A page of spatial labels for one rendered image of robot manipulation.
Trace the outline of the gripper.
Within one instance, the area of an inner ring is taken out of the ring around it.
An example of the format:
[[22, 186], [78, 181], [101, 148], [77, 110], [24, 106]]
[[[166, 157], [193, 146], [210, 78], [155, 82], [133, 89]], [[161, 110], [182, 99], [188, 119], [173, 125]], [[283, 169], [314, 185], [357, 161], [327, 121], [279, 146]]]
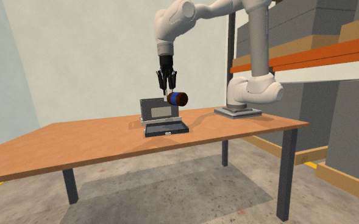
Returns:
[[160, 89], [163, 89], [164, 101], [167, 101], [167, 78], [169, 83], [169, 93], [173, 92], [173, 89], [176, 87], [176, 74], [177, 71], [173, 70], [173, 56], [172, 55], [161, 55], [159, 56], [160, 60], [160, 70], [156, 71], [158, 75], [158, 81]]

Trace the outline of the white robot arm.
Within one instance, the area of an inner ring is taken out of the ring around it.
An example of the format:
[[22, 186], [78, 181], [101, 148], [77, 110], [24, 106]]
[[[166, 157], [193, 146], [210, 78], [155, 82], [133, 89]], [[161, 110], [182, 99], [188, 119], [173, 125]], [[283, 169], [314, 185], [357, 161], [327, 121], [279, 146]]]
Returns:
[[232, 113], [252, 111], [247, 103], [267, 105], [278, 102], [283, 86], [269, 72], [269, 6], [272, 0], [217, 0], [210, 6], [177, 0], [168, 10], [155, 15], [157, 52], [174, 55], [174, 40], [192, 29], [200, 18], [215, 18], [245, 9], [249, 16], [251, 72], [249, 79], [235, 77], [227, 88], [227, 106]]

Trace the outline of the brown and blue bottle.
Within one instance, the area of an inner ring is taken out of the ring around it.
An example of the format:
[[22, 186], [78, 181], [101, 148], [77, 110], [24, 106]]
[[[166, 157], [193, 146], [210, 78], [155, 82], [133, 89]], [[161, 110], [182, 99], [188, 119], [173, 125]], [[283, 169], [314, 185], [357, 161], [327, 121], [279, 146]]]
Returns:
[[172, 92], [168, 94], [167, 101], [171, 105], [184, 107], [188, 102], [188, 96], [186, 93]]

